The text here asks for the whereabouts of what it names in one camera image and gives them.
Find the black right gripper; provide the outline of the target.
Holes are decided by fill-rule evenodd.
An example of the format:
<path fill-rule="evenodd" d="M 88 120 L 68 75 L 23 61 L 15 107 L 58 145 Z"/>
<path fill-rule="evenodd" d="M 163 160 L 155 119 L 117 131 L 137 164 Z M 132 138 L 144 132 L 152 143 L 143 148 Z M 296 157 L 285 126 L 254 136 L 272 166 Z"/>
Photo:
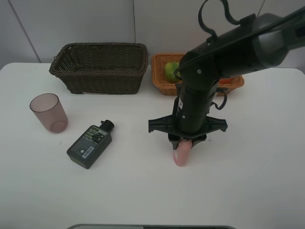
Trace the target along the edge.
<path fill-rule="evenodd" d="M 186 83 L 177 84 L 178 96 L 172 114 L 149 120 L 148 132 L 167 133 L 173 150 L 178 148 L 180 139 L 191 140 L 193 148 L 204 142 L 207 134 L 217 130 L 225 132 L 228 127 L 226 120 L 208 116 L 217 86 L 218 83 L 214 83 L 198 91 Z"/>

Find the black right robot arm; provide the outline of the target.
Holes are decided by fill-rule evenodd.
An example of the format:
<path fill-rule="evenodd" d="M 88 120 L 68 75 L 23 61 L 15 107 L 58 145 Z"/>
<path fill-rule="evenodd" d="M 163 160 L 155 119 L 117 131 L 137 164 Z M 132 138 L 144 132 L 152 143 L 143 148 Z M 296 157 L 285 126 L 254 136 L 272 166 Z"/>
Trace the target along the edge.
<path fill-rule="evenodd" d="M 229 10 L 225 16 L 235 28 L 221 36 L 199 23 L 210 37 L 187 52 L 174 72 L 182 84 L 172 114 L 148 122 L 149 132 L 167 133 L 174 149 L 180 140 L 195 146 L 208 133 L 226 131 L 224 119 L 208 116 L 220 79 L 276 67 L 291 50 L 305 45 L 304 8 L 285 17 L 252 14 L 237 21 Z"/>

